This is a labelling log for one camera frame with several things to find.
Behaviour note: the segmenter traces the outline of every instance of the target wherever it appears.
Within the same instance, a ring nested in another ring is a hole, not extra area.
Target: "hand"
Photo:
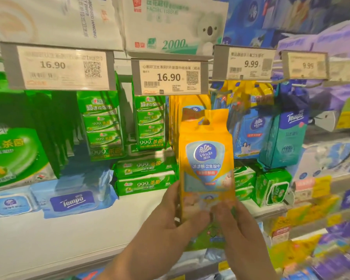
[[[236,220],[226,203],[212,208],[226,240],[229,267],[239,280],[278,280],[258,223],[240,201],[235,206]]]
[[[174,218],[178,187],[179,181],[167,189],[134,239],[98,280],[153,280],[166,274],[179,260],[191,238],[210,223],[210,213],[200,211],[177,227]]]

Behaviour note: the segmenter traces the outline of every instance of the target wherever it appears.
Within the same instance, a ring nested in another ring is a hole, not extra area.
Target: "left hand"
[[[134,239],[98,280],[153,280],[166,274],[179,260],[191,238],[210,223],[210,213],[200,211],[177,227],[174,218],[178,187],[179,181],[167,189]]]

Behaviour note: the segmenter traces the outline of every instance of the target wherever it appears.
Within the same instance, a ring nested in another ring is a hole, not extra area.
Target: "finger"
[[[198,236],[210,223],[210,213],[200,211],[181,224],[177,230],[179,241],[185,247],[191,238]]]
[[[228,205],[224,202],[219,202],[217,205],[211,208],[214,213],[216,221],[222,228],[224,238],[229,245],[234,245],[244,240],[244,236],[241,234],[237,226],[237,222],[233,217]]]
[[[178,200],[178,188],[179,188],[179,180],[177,180],[175,183],[173,183],[167,191],[164,193],[162,198],[162,204],[168,206],[174,206],[174,209],[176,208],[176,203]]]
[[[236,220],[241,233],[247,239],[255,239],[257,236],[262,235],[259,229],[257,221],[247,210],[245,205],[236,200]]]

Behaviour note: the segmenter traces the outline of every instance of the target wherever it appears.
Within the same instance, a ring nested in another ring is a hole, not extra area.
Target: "green logo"
[[[147,46],[148,48],[155,49],[157,47],[157,40],[155,38],[148,38]]]

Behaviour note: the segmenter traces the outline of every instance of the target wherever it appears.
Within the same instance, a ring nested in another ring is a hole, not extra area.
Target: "right hand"
[[[238,280],[278,280],[257,221],[240,201],[235,207],[236,219],[224,202],[212,208],[224,234],[229,267]]]

